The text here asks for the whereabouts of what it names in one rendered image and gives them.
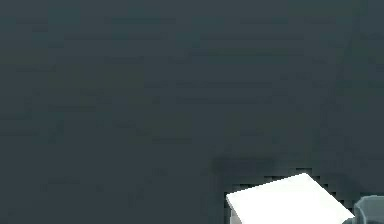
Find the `white square cabinet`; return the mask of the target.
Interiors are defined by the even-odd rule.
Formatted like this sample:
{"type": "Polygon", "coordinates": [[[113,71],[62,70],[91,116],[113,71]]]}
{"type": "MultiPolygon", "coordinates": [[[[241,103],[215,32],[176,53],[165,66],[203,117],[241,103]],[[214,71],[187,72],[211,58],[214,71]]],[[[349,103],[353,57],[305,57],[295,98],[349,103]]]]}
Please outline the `white square cabinet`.
{"type": "Polygon", "coordinates": [[[354,215],[307,173],[226,195],[241,224],[342,224],[354,215]]]}

